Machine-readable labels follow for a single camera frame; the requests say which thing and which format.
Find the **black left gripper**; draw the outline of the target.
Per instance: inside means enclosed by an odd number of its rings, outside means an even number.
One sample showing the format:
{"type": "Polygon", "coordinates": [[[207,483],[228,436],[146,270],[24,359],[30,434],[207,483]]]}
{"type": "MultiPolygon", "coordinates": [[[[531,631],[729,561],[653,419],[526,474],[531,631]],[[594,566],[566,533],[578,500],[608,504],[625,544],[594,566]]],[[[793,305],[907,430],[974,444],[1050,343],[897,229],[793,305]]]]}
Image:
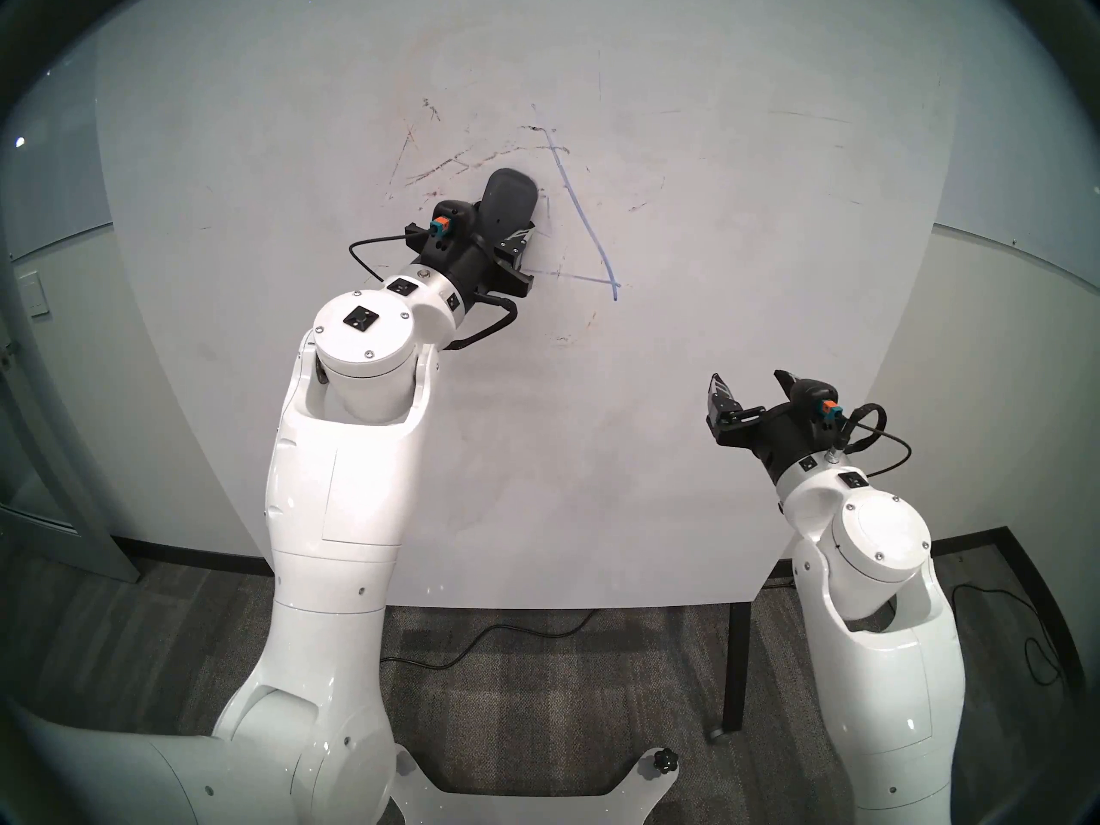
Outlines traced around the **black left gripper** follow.
{"type": "Polygon", "coordinates": [[[439,238],[417,224],[407,224],[404,233],[406,244],[418,254],[414,263],[441,274],[450,284],[453,290],[440,296],[457,312],[460,308],[468,311],[477,296],[527,297],[531,275],[521,271],[521,263],[535,228],[534,222],[527,222],[512,234],[494,239],[477,232],[439,238]]]}

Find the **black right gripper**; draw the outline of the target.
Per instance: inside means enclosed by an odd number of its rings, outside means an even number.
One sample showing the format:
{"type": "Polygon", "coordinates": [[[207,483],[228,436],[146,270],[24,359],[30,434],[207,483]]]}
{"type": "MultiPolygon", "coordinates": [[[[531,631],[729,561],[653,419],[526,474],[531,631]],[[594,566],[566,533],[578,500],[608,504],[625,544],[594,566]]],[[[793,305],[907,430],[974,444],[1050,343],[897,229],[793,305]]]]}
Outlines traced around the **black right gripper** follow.
{"type": "Polygon", "coordinates": [[[770,480],[777,482],[791,466],[827,451],[839,429],[836,422],[793,407],[805,404],[804,380],[787,370],[774,370],[773,375],[788,402],[772,408],[743,409],[719,373],[713,373],[707,387],[706,422],[719,446],[751,452],[770,480]]]}

